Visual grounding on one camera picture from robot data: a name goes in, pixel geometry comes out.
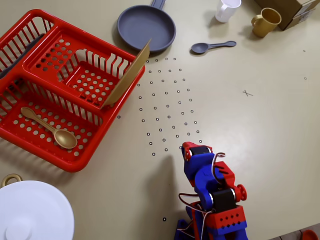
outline spoon bowl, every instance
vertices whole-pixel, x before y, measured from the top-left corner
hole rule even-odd
[[[71,132],[59,129],[53,134],[55,141],[65,149],[73,149],[77,146],[77,138]]]
[[[200,42],[193,44],[191,50],[194,51],[196,54],[204,54],[209,49],[209,44]]]

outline pot handle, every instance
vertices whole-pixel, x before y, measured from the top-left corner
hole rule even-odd
[[[7,176],[4,177],[4,179],[2,180],[2,183],[1,183],[1,187],[5,187],[8,185],[8,181],[10,179],[16,179],[17,182],[21,182],[22,181],[22,177],[18,174],[15,174],[15,173],[12,173],[12,174],[9,174]]]

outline beige table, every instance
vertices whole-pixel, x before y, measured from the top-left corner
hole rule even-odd
[[[119,14],[149,3],[2,0],[0,35],[39,8],[124,47],[115,34]],[[63,172],[0,140],[0,176],[17,173],[59,188],[74,211],[75,240],[170,240],[177,220],[186,217],[178,193],[193,193],[179,146],[202,141],[226,153],[236,183],[246,187],[248,199],[241,204],[249,239],[320,222],[320,11],[259,40],[251,34],[251,18],[260,11],[254,1],[245,0],[226,24],[213,19],[216,5],[217,0],[167,0],[164,10],[175,21],[176,39],[150,59],[140,86],[84,170]],[[237,46],[201,57],[189,53],[197,42],[229,40]]]

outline red dish rack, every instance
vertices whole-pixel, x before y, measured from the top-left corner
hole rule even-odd
[[[114,105],[102,107],[135,56],[34,9],[0,38],[0,73],[41,34],[0,79],[0,137],[67,172],[77,172],[88,164],[145,67]],[[21,107],[74,133],[77,146],[60,147],[50,131],[22,116]]]

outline gray frying pan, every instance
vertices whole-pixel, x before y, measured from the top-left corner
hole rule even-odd
[[[165,1],[153,0],[151,6],[132,6],[121,13],[117,29],[128,45],[141,50],[151,39],[150,52],[156,53],[173,43],[176,26],[172,18],[162,11]]]

